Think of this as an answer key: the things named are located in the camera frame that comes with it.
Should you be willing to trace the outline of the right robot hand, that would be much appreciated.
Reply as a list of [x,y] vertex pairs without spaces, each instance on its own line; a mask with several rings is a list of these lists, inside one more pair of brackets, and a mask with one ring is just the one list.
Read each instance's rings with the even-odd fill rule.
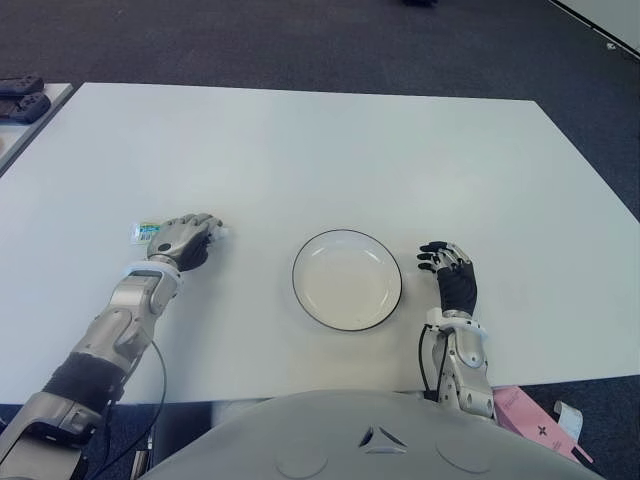
[[474,265],[457,245],[433,241],[419,247],[418,268],[435,275],[442,312],[462,312],[472,317],[478,289]]

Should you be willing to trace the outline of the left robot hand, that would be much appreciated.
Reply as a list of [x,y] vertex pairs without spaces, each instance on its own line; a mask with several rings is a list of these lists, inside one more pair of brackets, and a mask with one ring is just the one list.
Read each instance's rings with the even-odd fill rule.
[[147,247],[146,258],[178,271],[194,270],[208,258],[208,247],[223,222],[213,215],[187,214],[164,222]]

